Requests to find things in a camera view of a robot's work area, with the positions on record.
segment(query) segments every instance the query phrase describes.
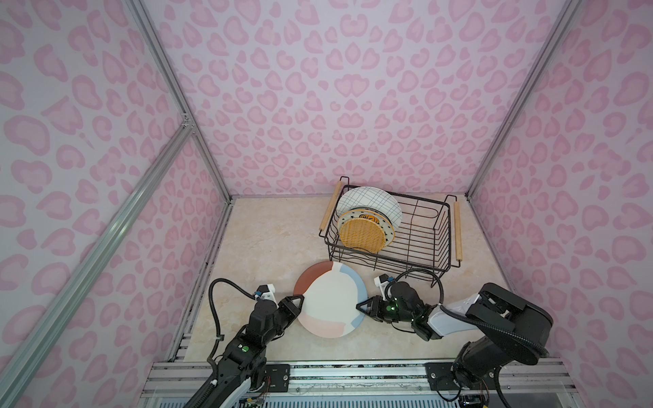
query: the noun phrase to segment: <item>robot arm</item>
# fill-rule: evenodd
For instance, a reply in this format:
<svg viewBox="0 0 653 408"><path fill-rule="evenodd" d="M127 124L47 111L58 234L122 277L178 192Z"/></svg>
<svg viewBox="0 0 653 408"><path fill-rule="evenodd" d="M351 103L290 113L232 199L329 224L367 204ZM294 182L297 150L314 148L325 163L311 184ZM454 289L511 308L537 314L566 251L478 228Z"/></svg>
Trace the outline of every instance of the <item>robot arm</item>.
<svg viewBox="0 0 653 408"><path fill-rule="evenodd" d="M483 331L484 337L463 346L452 366L463 386L472 388L489 371L510 361L534 365L546 355L551 316L494 283L486 283L478 294L448 307L425 304L408 283L385 274L375 284L382 295L361 302L357 309L376 321L410 322L425 341L463 330Z"/></svg>
<svg viewBox="0 0 653 408"><path fill-rule="evenodd" d="M250 390L263 385L266 346L279 338L302 311L304 297L287 296L275 303L274 287L262 285L249 322L227 344L217 372L209 377L185 408L233 407Z"/></svg>

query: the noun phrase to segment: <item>ceramic plate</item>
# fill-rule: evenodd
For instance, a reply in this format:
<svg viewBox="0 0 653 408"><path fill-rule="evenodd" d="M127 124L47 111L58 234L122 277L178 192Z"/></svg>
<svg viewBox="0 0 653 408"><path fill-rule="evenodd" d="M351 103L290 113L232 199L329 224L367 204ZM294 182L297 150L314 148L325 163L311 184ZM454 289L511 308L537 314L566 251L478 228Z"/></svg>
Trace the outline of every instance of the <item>ceramic plate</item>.
<svg viewBox="0 0 653 408"><path fill-rule="evenodd" d="M344 213L358 207L366 207L385 214L394 228L399 228L402 223L404 214L402 207L384 190L375 187L357 187L349 190L338 200L336 215L341 217Z"/></svg>
<svg viewBox="0 0 653 408"><path fill-rule="evenodd" d="M367 218L377 223L385 234L384 246L388 246L390 243L392 243L392 241L394 241L394 228L392 227L390 221L388 221L388 219L384 217L383 214L377 213L368 208L356 208L341 215L338 219L338 231L340 231L340 228L345 224L347 220L352 218Z"/></svg>
<svg viewBox="0 0 653 408"><path fill-rule="evenodd" d="M342 337L358 327L365 316L356 310L356 305L368 298L365 284L340 262L320 262L305 270L295 283L294 294L304 295L297 319L316 336Z"/></svg>

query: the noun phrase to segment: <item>aluminum frame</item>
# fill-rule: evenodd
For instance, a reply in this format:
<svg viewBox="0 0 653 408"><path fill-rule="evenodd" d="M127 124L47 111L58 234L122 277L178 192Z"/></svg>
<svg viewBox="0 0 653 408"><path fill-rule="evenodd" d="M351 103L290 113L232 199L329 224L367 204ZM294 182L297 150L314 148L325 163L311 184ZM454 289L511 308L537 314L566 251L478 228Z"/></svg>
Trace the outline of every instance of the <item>aluminum frame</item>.
<svg viewBox="0 0 653 408"><path fill-rule="evenodd" d="M186 307L184 308L182 319L175 330L172 343L170 344L170 349L166 354L166 361L174 361L177 357L180 347L182 346L182 341L186 334L192 331L195 319L197 318L197 313L199 313L200 305L202 303L202 298L204 297L204 291L206 290L206 283L208 282L213 266L215 265L215 260L217 259L217 253L220 249L220 244L222 243L222 238L225 235L227 229L227 223L229 222L229 217L231 216L231 211L234 208L233 202L228 202L225 206L225 209L222 211L220 224L215 228L213 237L209 244L209 250L206 252L204 258L204 266L200 269L200 272L195 278L193 283L193 289L191 290L191 295L186 302Z"/></svg>
<svg viewBox="0 0 653 408"><path fill-rule="evenodd" d="M0 407L13 407L66 329L95 281L129 232L194 128L182 123L164 150L134 187L86 258L18 347L0 376Z"/></svg>
<svg viewBox="0 0 653 408"><path fill-rule="evenodd" d="M229 202L231 200L231 195L225 184L225 180L220 174L219 167L215 161L215 157L211 154L211 151L206 143L206 139L197 125L197 120L193 115L193 110L188 103L185 95L183 94L182 87L177 79L177 76L174 73L172 64L168 60L168 57L163 48L163 43L159 38L157 30L152 22L150 12L148 8L143 4L142 0L124 0L127 4L127 8L132 14L138 29L140 30L141 35L143 36L146 45L150 49L154 61L161 71L163 80L170 90L170 96L174 99L175 104L179 113L184 117L184 120L188 121L190 126L195 127L197 133L193 136L199 150L202 154L202 159L206 163L206 166L209 169L209 173L213 178L215 184L219 187L220 192L225 198L225 201Z"/></svg>
<svg viewBox="0 0 653 408"><path fill-rule="evenodd" d="M533 66L524 80L522 87L519 89L515 101L508 110L501 126L499 126L492 144L488 148L487 153L485 153L485 156L479 165L479 169L470 183L470 188L466 193L470 199L478 192L478 189L490 170L492 163L499 154L499 150L503 146L503 143L508 139L515 121L524 110L526 103L528 103L530 96L533 94L535 87L542 78L542 75L544 75L544 71L555 56L556 51L562 45L574 19L580 14L579 10L583 3L584 0L567 0L567 2L562 6L562 11L554 22L553 28L549 32L544 45L542 45L542 48L535 58Z"/></svg>
<svg viewBox="0 0 653 408"><path fill-rule="evenodd" d="M425 363L435 360L341 360L284 361L290 364L290 385L286 393L274 396L344 395L433 395L426 377ZM141 404L155 398L189 398L211 374L207 363L155 363L141 394ZM536 366L513 362L501 372L502 391L508 393L547 392L577 394L569 373L559 358L542 358ZM462 394L477 394L464 390Z"/></svg>

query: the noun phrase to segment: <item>wooden handle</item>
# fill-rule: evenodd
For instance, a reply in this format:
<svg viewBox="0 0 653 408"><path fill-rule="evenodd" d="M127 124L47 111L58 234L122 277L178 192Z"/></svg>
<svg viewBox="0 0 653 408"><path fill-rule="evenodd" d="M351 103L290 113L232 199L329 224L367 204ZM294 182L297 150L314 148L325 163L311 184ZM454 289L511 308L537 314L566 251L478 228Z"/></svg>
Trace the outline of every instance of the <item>wooden handle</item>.
<svg viewBox="0 0 653 408"><path fill-rule="evenodd" d="M462 260L462 235L460 232L460 203L456 201L453 204L453 221L456 231L456 260Z"/></svg>
<svg viewBox="0 0 653 408"><path fill-rule="evenodd" d="M331 201L329 201L328 206L326 206L325 216L322 218L322 223L320 224L320 232L327 229L328 221L331 218L333 207L336 206L336 201L338 201L338 195L340 194L341 189L342 189L342 180L340 180L336 184L336 189L334 190L333 195L331 196Z"/></svg>

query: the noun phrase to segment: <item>black mounting plate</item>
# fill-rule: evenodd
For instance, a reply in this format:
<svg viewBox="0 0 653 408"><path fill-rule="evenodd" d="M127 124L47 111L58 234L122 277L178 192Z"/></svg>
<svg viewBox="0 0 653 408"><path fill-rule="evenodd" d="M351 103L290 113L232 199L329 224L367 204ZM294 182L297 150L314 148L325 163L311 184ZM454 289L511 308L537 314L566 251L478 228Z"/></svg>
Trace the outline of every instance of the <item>black mounting plate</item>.
<svg viewBox="0 0 653 408"><path fill-rule="evenodd" d="M453 382L453 379L451 377L451 363L426 363L424 367L426 368L426 379L428 379L428 385L431 388L431 391L436 390L436 381L440 377L445 377L445 378L440 380L440 382L438 383L438 390L458 391L458 385L456 385L456 383ZM496 389L494 387L494 380L490 378L490 375L486 374L485 376L483 376L483 379L485 380L485 384L487 385L488 389L490 390Z"/></svg>
<svg viewBox="0 0 653 408"><path fill-rule="evenodd" d="M288 392L290 364L267 364L264 376L270 378L268 392Z"/></svg>

